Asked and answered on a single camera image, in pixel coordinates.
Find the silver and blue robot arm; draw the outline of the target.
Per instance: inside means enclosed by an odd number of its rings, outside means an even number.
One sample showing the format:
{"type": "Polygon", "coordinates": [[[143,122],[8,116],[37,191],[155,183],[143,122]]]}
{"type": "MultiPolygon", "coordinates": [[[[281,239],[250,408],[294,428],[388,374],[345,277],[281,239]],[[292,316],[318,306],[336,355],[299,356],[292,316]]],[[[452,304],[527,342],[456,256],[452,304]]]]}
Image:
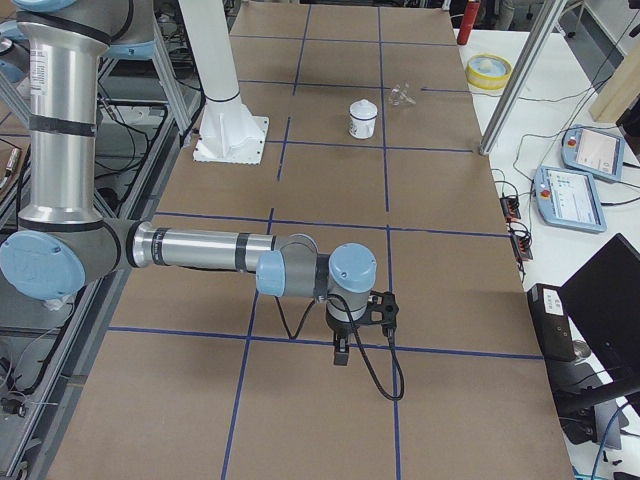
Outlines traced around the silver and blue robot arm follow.
{"type": "Polygon", "coordinates": [[[30,46],[31,195],[1,246],[6,280],[26,296],[53,300],[128,267],[248,272],[261,294],[324,303],[334,361],[346,364],[374,307],[377,263],[367,247],[347,243],[323,255],[305,235],[156,228],[95,209],[99,60],[154,54],[152,3],[20,1],[16,8],[30,46]]]}

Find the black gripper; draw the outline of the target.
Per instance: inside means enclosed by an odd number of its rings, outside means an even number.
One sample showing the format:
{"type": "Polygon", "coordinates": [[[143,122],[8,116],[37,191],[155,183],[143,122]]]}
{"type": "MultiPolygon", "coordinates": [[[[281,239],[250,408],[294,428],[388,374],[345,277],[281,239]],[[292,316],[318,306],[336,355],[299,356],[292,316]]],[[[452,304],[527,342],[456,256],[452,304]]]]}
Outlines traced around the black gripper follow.
{"type": "Polygon", "coordinates": [[[328,319],[327,325],[333,331],[335,366],[347,366],[349,361],[349,337],[353,333],[353,326],[350,322],[343,322],[335,319],[328,319]]]}

